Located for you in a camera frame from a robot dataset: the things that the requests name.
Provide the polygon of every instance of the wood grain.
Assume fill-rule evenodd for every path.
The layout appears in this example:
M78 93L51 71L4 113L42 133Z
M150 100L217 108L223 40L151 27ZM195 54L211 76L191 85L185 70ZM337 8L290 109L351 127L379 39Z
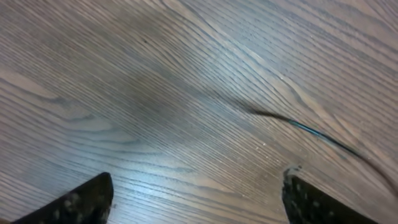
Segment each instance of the wood grain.
M2 1L0 66L245 195L267 217L283 220L279 176L300 163L308 181L393 223L396 202L367 167L231 103L328 132L396 179L397 9L394 0Z
M0 217L108 171L110 223L282 223L274 213L15 73L0 74Z

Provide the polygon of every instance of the black object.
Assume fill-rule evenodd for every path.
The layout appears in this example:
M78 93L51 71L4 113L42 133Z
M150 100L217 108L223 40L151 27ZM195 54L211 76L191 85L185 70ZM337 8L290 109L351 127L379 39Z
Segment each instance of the black object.
M105 224L113 199L109 173L102 173L13 224Z
M284 172L282 201L290 224L377 224L294 175Z

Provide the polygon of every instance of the wooden floor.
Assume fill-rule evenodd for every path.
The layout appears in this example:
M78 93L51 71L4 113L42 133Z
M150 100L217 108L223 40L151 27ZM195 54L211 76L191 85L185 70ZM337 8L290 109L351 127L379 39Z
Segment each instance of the wooden floor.
M96 174L109 223L287 223L281 173L380 223L398 179L396 0L0 1L0 218Z

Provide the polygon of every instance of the cord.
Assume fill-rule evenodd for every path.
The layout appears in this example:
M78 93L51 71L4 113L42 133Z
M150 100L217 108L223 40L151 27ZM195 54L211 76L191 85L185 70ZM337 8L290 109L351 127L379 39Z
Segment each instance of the cord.
M245 108L245 110L249 113L252 114L257 114L257 115L261 115L261 116L267 116L270 118L275 118L278 119L280 121L284 121L287 122L297 128L300 128L308 133L311 133L314 136L318 136L319 138L326 140L328 142L331 142L335 145L337 145L339 148L345 150L348 154L351 154L352 156L354 156L355 158L359 159L360 161L364 162L365 164L367 164L370 168L372 168L378 175L380 175L382 177L382 179L384 179L384 181L386 181L389 190L391 191L391 193L398 198L398 187L395 185L394 181L383 172L383 170L378 167L375 163L373 163L371 160L366 159L362 154L360 154L358 151L356 151L355 149L353 149L352 147L347 146L346 144L337 141L336 139L333 139L332 137L330 137L327 134L321 133L320 131L317 131L313 128L310 128L298 121L295 121L293 119L287 118L285 116L276 114L276 113L271 113L268 111L260 111L260 110L256 110L256 109L248 109Z

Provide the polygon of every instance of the hardwood surface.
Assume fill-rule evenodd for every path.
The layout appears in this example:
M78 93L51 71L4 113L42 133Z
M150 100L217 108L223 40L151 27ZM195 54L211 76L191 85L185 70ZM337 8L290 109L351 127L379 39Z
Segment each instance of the hardwood surface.
M395 0L0 1L0 217L106 170L113 223L287 223L281 172L381 223L398 179Z

